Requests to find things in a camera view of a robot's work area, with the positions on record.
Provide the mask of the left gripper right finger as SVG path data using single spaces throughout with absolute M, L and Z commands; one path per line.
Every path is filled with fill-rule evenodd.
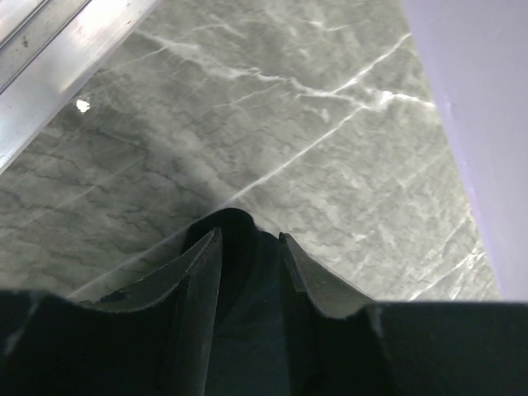
M 526 304 L 375 301 L 279 245 L 293 395 L 526 394 Z

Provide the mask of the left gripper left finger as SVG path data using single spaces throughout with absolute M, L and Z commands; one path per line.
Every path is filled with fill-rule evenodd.
M 222 236 L 96 301 L 1 293 L 4 395 L 202 395 Z

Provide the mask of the black t shirt blue logo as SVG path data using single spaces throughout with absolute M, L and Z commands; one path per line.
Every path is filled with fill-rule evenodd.
M 226 208 L 194 223 L 182 248 L 215 228 L 222 233 L 222 269 L 205 392 L 287 395 L 278 239 L 248 212 Z

